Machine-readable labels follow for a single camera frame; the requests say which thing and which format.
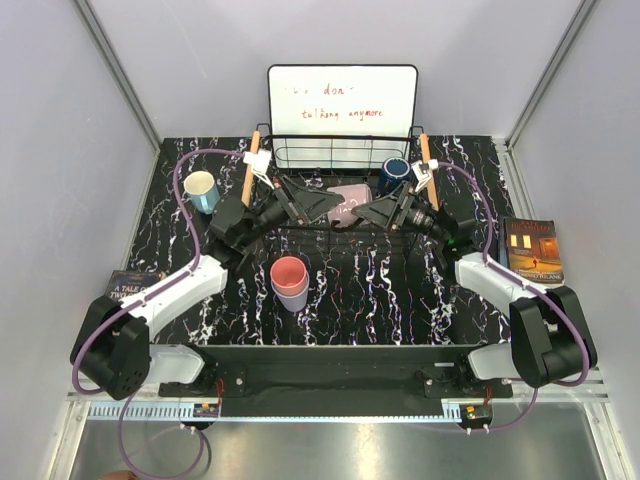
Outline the pink plastic cup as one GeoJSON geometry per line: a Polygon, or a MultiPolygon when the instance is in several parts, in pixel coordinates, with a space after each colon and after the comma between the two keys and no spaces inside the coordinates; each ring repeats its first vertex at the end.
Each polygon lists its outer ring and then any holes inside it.
{"type": "Polygon", "coordinates": [[[270,277],[279,293],[286,296],[295,296],[305,288],[307,278],[306,265],[297,257],[284,256],[273,263],[270,277]]]}

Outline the light blue ceramic mug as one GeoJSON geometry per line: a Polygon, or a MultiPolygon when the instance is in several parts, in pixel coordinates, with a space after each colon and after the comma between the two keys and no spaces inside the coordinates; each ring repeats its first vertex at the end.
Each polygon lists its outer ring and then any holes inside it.
{"type": "Polygon", "coordinates": [[[184,189],[194,208],[204,214],[212,214],[220,193],[214,176],[207,171],[196,171],[186,177],[184,189]]]}

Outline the lavender plastic cup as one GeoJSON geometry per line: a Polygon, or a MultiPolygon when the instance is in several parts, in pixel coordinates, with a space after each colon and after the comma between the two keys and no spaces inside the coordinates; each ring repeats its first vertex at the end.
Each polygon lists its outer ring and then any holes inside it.
{"type": "Polygon", "coordinates": [[[275,294],[282,304],[282,306],[289,312],[296,313],[301,311],[307,304],[308,288],[303,288],[296,295],[285,295],[282,292],[275,290],[275,294]]]}

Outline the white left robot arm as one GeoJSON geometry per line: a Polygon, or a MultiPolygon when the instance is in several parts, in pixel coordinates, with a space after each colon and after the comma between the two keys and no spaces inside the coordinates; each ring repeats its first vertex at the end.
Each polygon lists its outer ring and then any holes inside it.
{"type": "Polygon", "coordinates": [[[182,313],[217,295],[230,276],[250,262],[249,246],[269,231],[294,221],[306,225],[343,202],[338,193],[302,187],[282,177],[256,210],[225,196],[208,225],[210,240],[197,245],[187,265],[146,290],[114,301],[106,295],[89,306],[70,354],[72,383],[83,394],[86,376],[114,400],[145,384],[178,384],[196,396],[216,382],[216,362],[190,345],[155,345],[153,339],[182,313]]]}

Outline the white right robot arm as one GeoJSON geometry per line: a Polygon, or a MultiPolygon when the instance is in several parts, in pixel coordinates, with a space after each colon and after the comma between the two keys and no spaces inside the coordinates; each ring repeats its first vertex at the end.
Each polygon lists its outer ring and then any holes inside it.
{"type": "Polygon", "coordinates": [[[454,371],[454,384],[476,396],[492,379],[520,379],[533,388],[576,386],[597,364],[597,352],[579,298],[566,286],[531,282],[474,244],[473,220],[457,221],[412,193],[396,191],[357,206],[354,215],[387,231],[408,230],[435,241],[439,274],[481,296],[509,321],[510,340],[472,350],[454,371]]]}

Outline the mauve ceramic mug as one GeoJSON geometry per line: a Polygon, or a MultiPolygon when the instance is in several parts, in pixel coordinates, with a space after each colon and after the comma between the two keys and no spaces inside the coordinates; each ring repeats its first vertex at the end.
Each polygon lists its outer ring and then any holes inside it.
{"type": "Polygon", "coordinates": [[[352,213],[352,209],[372,201],[371,188],[364,183],[329,187],[327,191],[344,198],[341,204],[327,214],[329,224],[338,228],[355,225],[359,219],[352,213]]]}

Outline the dark blue ceramic mug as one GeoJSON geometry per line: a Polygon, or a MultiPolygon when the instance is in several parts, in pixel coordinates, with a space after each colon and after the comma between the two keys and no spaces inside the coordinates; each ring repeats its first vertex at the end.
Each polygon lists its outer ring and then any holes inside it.
{"type": "Polygon", "coordinates": [[[410,175],[411,167],[401,157],[391,157],[384,161],[378,178],[378,195],[384,196],[394,191],[410,175]]]}

